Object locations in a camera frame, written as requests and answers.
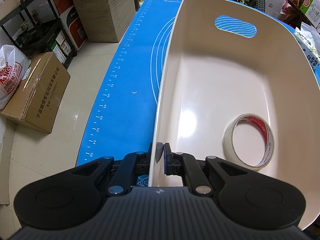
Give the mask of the white masking tape roll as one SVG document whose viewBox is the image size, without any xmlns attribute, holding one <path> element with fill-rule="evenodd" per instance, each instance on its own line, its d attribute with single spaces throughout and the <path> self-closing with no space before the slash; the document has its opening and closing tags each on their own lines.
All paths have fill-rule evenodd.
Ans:
<svg viewBox="0 0 320 240">
<path fill-rule="evenodd" d="M 252 124 L 261 133 L 264 140 L 264 153 L 257 165 L 251 165 L 246 163 L 244 160 L 240 158 L 238 152 L 236 152 L 235 150 L 234 131 L 237 125 L 243 121 Z M 223 136 L 223 149 L 226 156 L 231 162 L 242 167 L 248 168 L 250 170 L 260 170 L 266 167 L 273 157 L 274 136 L 272 129 L 267 123 L 267 121 L 265 121 L 262 117 L 253 113 L 242 114 L 238 116 L 234 121 L 232 121 L 226 128 Z"/>
</svg>

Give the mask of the beige plastic storage bin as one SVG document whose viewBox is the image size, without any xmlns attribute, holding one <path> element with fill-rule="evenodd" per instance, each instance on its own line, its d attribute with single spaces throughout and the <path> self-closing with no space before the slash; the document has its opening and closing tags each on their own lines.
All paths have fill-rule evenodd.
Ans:
<svg viewBox="0 0 320 240">
<path fill-rule="evenodd" d="M 242 114 L 272 129 L 274 153 L 258 172 L 285 181 L 305 197 L 299 227 L 319 215 L 319 85 L 294 35 L 262 12 L 229 0 L 183 0 L 162 71 L 154 143 L 203 160 L 228 159 L 223 136 Z M 264 153 L 261 133 L 247 122 L 234 131 L 246 163 Z"/>
</svg>

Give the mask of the blue silicone baking mat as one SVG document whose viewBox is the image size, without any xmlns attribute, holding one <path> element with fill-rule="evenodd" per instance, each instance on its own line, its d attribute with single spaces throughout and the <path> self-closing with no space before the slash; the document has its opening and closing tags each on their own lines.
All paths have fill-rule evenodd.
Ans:
<svg viewBox="0 0 320 240">
<path fill-rule="evenodd" d="M 146 0 L 103 79 L 81 142 L 78 164 L 121 159 L 153 142 L 165 56 L 183 0 Z"/>
</svg>

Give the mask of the brown cardboard box on floor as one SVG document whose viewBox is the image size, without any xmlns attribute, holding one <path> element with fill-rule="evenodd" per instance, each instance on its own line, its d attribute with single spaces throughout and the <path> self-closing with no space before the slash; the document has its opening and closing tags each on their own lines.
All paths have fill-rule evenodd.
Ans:
<svg viewBox="0 0 320 240">
<path fill-rule="evenodd" d="M 1 115 L 19 125 L 51 133 L 70 74 L 53 52 L 38 54 Z"/>
</svg>

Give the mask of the large wrapped cardboard box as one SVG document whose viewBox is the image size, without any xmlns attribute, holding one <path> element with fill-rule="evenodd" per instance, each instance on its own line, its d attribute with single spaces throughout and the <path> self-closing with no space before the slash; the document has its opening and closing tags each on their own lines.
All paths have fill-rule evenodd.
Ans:
<svg viewBox="0 0 320 240">
<path fill-rule="evenodd" d="M 84 0 L 74 3 L 90 42 L 119 42 L 133 20 L 134 0 Z"/>
</svg>

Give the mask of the white red plastic bag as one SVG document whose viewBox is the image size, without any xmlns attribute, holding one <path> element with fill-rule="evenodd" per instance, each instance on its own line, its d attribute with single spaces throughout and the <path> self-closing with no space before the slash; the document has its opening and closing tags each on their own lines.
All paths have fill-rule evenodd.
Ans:
<svg viewBox="0 0 320 240">
<path fill-rule="evenodd" d="M 13 96 L 30 64 L 31 59 L 15 46 L 4 44 L 1 47 L 1 109 L 5 108 Z"/>
</svg>

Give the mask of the black metal shelf rack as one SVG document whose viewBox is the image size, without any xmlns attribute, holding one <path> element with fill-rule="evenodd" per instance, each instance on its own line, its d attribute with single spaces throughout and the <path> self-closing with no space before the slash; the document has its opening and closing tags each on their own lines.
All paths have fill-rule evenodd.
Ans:
<svg viewBox="0 0 320 240">
<path fill-rule="evenodd" d="M 77 55 L 53 0 L 5 0 L 1 30 L 28 57 L 53 52 L 68 68 Z"/>
</svg>

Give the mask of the white tissue pack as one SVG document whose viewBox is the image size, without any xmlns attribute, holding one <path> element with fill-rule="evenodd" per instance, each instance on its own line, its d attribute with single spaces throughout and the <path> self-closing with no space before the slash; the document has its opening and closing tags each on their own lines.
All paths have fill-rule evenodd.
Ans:
<svg viewBox="0 0 320 240">
<path fill-rule="evenodd" d="M 313 70 L 319 68 L 319 33 L 317 29 L 302 22 L 294 36 L 306 55 Z"/>
</svg>

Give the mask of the red white appliance box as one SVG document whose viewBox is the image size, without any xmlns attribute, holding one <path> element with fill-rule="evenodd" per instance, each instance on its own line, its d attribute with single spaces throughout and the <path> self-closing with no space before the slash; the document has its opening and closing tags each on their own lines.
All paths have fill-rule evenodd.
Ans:
<svg viewBox="0 0 320 240">
<path fill-rule="evenodd" d="M 60 20 L 71 39 L 76 51 L 87 41 L 87 35 L 73 3 L 73 0 L 53 0 L 60 15 Z"/>
</svg>

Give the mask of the green white carton box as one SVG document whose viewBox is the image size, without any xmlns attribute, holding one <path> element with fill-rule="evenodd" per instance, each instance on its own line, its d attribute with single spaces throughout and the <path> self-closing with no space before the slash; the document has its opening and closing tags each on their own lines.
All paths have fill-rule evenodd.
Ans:
<svg viewBox="0 0 320 240">
<path fill-rule="evenodd" d="M 310 23 L 317 28 L 320 21 L 320 1 L 304 0 L 300 6 L 300 11 L 306 16 Z"/>
</svg>

